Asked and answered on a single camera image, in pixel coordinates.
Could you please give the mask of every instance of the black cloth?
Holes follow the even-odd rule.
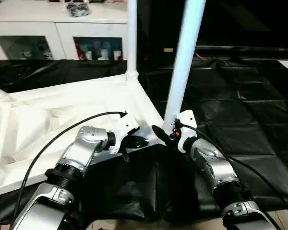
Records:
[[[97,68],[79,61],[17,62],[27,66],[29,78],[2,74],[8,92],[105,77],[124,72],[119,66]],[[36,73],[43,65],[53,65]],[[172,67],[140,69],[139,81],[161,115],[164,114]],[[192,109],[198,128],[227,154],[249,164],[288,195],[288,70],[278,62],[215,62],[193,64],[182,111]],[[115,158],[89,170],[78,212],[84,223],[94,219],[136,219],[189,222],[219,215],[205,179],[188,156],[162,145],[130,154],[131,163]],[[250,170],[234,163],[242,182],[259,206],[283,209],[275,194]],[[37,185],[27,188],[23,205]],[[0,223],[10,223],[17,191],[0,195]]]

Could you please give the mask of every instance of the black tablecloth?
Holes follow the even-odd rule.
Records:
[[[4,61],[0,86],[15,92],[124,71],[125,63]],[[139,72],[140,83],[163,115],[172,67],[144,66]],[[227,154],[255,168],[288,195],[286,68],[275,61],[194,63],[182,105],[182,111],[186,109],[193,110],[198,128]],[[84,225],[97,218],[186,222],[219,215],[205,180],[187,156],[155,145],[132,153],[130,159],[129,165],[116,158],[89,170],[78,207]],[[260,178],[234,165],[261,208],[284,208]],[[36,186],[28,187],[23,205]],[[11,222],[16,196],[17,191],[0,196],[0,223]]]

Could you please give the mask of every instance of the white metal frame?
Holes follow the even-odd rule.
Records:
[[[186,1],[171,87],[168,94],[168,103],[164,117],[163,128],[167,132],[171,132],[173,128],[172,123],[175,117],[180,113],[205,3],[206,0]]]
[[[128,1],[128,62],[127,80],[138,79],[136,70],[137,0]]]

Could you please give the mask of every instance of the silver robotic arm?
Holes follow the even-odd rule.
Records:
[[[207,179],[211,194],[221,210],[223,225],[229,230],[275,230],[267,216],[252,201],[240,183],[235,170],[223,154],[210,142],[198,138],[192,110],[180,113],[173,133],[166,137],[163,130],[153,127],[162,141],[190,155],[197,169]]]
[[[84,126],[75,141],[65,150],[54,169],[45,173],[42,183],[17,217],[12,230],[74,229],[65,218],[95,153],[108,150],[116,154],[121,141],[139,125],[132,115],[125,115],[109,132],[102,128]]]

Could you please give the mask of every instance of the black cable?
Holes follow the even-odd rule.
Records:
[[[285,206],[286,210],[288,211],[288,203],[286,202],[286,200],[284,199],[284,197],[280,194],[280,192],[267,180],[265,179],[258,171],[256,171],[254,168],[252,168],[251,166],[233,158],[233,157],[230,157],[228,156],[214,141],[211,140],[211,138],[209,138],[205,133],[199,131],[198,129],[192,127],[192,126],[188,126],[188,125],[185,125],[185,124],[181,124],[181,126],[183,127],[186,127],[186,128],[189,128],[189,129],[192,129],[194,130],[195,132],[201,134],[205,139],[207,139],[209,142],[211,142],[221,153],[222,155],[224,156],[224,158],[229,161],[230,163],[230,160],[232,161],[235,161],[236,163],[238,164],[241,164],[242,166],[250,169],[252,172],[254,172],[257,176],[259,176],[260,179],[262,179],[263,182],[265,182],[269,187],[270,189],[276,194],[276,196],[280,199],[280,201],[283,203],[283,205]]]
[[[42,150],[35,156],[35,158],[33,159],[33,161],[31,162],[27,172],[25,173],[25,176],[24,176],[24,180],[21,184],[21,187],[20,187],[20,191],[19,191],[19,194],[18,194],[18,199],[17,199],[17,202],[15,204],[15,208],[14,208],[14,220],[16,220],[17,218],[17,214],[18,214],[18,210],[19,210],[19,206],[20,206],[20,203],[21,203],[21,197],[22,197],[22,194],[24,192],[24,188],[25,188],[25,184],[28,180],[28,177],[29,177],[29,174],[30,174],[30,171],[32,170],[34,164],[36,163],[37,159],[42,155],[42,153],[49,147],[49,145],[51,145],[56,139],[58,139],[60,136],[62,136],[64,133],[68,132],[69,130],[71,130],[72,128],[75,128],[76,126],[88,121],[88,120],[91,120],[91,119],[94,119],[96,117],[99,117],[99,116],[104,116],[104,115],[110,115],[110,114],[119,114],[120,117],[123,117],[125,116],[127,113],[124,113],[124,112],[105,112],[105,113],[101,113],[101,114],[97,114],[97,115],[94,115],[94,116],[90,116],[82,121],[79,121],[78,123],[68,127],[67,129],[63,130],[62,132],[60,132],[59,134],[57,134],[50,142],[47,143],[47,145],[45,145]]]
[[[262,211],[265,216],[269,219],[269,221],[273,224],[273,226],[277,229],[277,230],[282,230],[281,227],[276,223],[276,221],[272,218],[272,216],[270,216],[270,214],[266,211]]]

